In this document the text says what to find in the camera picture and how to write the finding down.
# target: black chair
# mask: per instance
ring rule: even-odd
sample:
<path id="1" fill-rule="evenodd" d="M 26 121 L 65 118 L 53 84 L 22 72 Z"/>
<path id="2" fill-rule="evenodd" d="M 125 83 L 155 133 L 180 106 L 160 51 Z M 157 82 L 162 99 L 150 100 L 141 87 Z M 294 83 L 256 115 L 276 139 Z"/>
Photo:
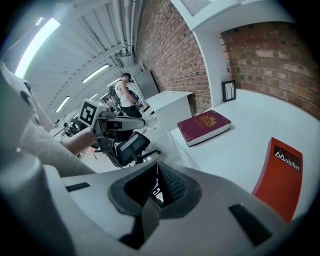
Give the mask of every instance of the black chair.
<path id="1" fill-rule="evenodd" d="M 150 140 L 147 137 L 135 131 L 129 140 L 120 142 L 115 149 L 113 148 L 111 151 L 105 152 L 105 154 L 116 167 L 125 167 L 132 161 L 135 161 L 134 164 L 136 165 L 143 163 L 145 158 L 154 153 L 161 154 L 161 151 L 153 150 L 142 155 L 142 152 L 149 144 Z"/>

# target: desk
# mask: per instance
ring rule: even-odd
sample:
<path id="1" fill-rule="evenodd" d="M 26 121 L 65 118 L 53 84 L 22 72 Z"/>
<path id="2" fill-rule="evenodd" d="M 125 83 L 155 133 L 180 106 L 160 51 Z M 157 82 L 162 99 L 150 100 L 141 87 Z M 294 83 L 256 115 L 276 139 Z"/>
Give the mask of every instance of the desk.
<path id="1" fill-rule="evenodd" d="M 153 109 L 160 126 L 167 132 L 177 128 L 177 123 L 191 118 L 189 91 L 163 91 L 146 102 Z"/>
<path id="2" fill-rule="evenodd" d="M 293 217 L 304 213 L 319 188 L 320 123 L 277 98 L 237 89 L 237 99 L 213 108 L 231 120 L 231 129 L 188 147 L 179 129 L 172 138 L 186 165 L 224 177 L 252 193 L 274 137 L 303 155 L 302 186 Z"/>

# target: black shorts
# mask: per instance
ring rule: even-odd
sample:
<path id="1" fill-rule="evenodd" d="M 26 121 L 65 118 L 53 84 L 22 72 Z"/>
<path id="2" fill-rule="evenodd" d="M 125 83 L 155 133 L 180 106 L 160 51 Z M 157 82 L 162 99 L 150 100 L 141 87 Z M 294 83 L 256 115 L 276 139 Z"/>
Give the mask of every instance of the black shorts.
<path id="1" fill-rule="evenodd" d="M 139 109 L 135 105 L 122 106 L 121 109 L 123 110 L 123 112 L 125 112 L 127 114 L 128 117 L 142 118 L 142 115 L 140 114 Z"/>

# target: vent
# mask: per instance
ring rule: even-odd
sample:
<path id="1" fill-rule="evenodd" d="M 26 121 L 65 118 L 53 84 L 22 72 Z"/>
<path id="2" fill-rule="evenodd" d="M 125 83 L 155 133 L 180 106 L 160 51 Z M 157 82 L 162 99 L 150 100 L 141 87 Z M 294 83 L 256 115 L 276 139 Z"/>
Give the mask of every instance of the vent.
<path id="1" fill-rule="evenodd" d="M 213 0 L 182 0 L 192 16 L 206 8 Z"/>

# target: white tank top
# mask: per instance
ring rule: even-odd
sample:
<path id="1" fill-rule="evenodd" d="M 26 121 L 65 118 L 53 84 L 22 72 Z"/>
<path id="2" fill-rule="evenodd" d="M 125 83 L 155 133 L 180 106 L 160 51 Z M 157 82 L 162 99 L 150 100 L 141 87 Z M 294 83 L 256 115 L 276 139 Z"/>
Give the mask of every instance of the white tank top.
<path id="1" fill-rule="evenodd" d="M 132 106 L 132 102 L 130 100 L 128 100 L 126 97 L 124 97 L 124 93 L 122 91 L 118 90 L 118 86 L 120 85 L 120 83 L 122 83 L 123 81 L 118 81 L 115 83 L 114 89 L 115 89 L 115 93 L 118 96 L 118 98 L 120 99 L 120 106 L 121 107 L 131 107 Z"/>

